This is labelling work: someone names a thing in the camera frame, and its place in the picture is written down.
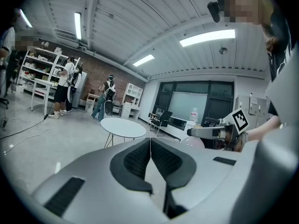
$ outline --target black shorts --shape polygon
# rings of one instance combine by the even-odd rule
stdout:
[[[69,88],[66,86],[58,85],[54,96],[54,102],[58,102],[58,103],[65,102],[67,98],[68,89]]]

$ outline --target white t-shirt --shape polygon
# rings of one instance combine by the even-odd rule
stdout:
[[[67,82],[69,76],[74,73],[75,71],[75,65],[73,63],[67,63],[64,67],[64,70],[67,71],[67,74],[65,76],[61,76],[58,82],[58,85],[69,87],[70,84]]]
[[[7,35],[6,35],[3,45],[2,45],[2,48],[8,49],[8,56],[6,58],[0,59],[0,65],[3,65],[3,62],[4,62],[5,66],[7,66],[10,53],[11,53],[12,49],[14,48],[14,43],[15,43],[14,27],[11,27],[10,29],[8,29]]]

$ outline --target ceiling light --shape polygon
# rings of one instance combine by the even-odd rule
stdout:
[[[190,46],[200,42],[207,42],[212,40],[219,40],[219,39],[228,39],[228,38],[235,38],[235,30],[222,30],[222,31],[215,31],[215,32],[208,32],[200,35],[196,35],[184,40],[181,40],[180,43],[183,47]]]
[[[143,59],[139,60],[138,62],[134,63],[133,65],[134,66],[139,66],[139,65],[141,65],[141,64],[143,64],[145,62],[148,62],[148,61],[150,61],[152,59],[154,59],[154,57],[152,55],[148,55],[148,56],[144,57]]]
[[[22,9],[20,9],[21,12],[21,16],[24,19],[24,21],[27,23],[28,27],[32,28],[32,25],[30,24],[30,22],[28,21],[27,17],[25,16],[25,14],[23,13]]]
[[[75,28],[77,39],[81,40],[81,13],[75,13]]]

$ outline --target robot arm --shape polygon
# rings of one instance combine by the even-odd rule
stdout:
[[[225,141],[226,133],[231,133],[231,145],[237,143],[237,137],[249,127],[249,122],[241,108],[231,112],[223,119],[217,120],[215,127],[192,128],[187,130],[189,136],[208,140]]]

